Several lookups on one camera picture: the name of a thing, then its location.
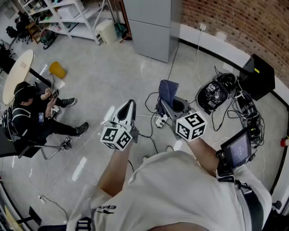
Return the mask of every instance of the smartphone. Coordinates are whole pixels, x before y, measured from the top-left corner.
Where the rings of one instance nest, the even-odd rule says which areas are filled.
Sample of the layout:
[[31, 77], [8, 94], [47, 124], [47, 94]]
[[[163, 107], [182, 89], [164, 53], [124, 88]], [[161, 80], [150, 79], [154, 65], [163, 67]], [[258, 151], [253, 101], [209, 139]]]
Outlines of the smartphone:
[[56, 98], [59, 96], [59, 90], [56, 90], [54, 93], [53, 93], [53, 97], [52, 98]]
[[39, 123], [43, 123], [43, 122], [44, 122], [44, 113], [39, 112]]

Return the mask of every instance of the black speaker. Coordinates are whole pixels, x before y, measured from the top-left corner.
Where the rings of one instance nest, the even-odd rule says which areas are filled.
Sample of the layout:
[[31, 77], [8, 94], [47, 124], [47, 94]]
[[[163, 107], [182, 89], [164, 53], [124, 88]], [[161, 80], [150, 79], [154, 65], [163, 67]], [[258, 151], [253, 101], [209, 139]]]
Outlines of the black speaker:
[[259, 100], [275, 89], [274, 69], [253, 54], [240, 73], [241, 88], [254, 100]]

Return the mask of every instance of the white trash bin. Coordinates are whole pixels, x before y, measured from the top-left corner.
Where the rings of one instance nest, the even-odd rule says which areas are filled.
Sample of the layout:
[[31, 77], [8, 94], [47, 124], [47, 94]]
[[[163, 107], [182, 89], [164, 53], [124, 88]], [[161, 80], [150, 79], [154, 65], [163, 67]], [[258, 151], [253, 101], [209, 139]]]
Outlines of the white trash bin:
[[95, 30], [101, 35], [106, 44], [112, 44], [117, 39], [117, 33], [112, 20], [104, 20], [96, 26]]

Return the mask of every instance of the metal cabinet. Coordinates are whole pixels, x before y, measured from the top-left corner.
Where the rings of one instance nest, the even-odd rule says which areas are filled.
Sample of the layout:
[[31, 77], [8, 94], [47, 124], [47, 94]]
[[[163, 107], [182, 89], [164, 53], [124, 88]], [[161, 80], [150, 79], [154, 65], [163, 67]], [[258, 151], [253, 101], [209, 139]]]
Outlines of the metal cabinet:
[[168, 62], [178, 45], [182, 0], [123, 0], [137, 53]]

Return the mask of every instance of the yellow bucket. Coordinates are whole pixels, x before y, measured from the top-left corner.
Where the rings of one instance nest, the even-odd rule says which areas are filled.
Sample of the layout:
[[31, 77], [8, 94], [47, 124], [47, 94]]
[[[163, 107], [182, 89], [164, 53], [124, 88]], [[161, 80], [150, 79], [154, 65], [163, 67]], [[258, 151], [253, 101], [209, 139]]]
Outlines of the yellow bucket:
[[56, 75], [60, 79], [63, 79], [66, 76], [66, 71], [58, 62], [54, 62], [50, 65], [49, 72]]

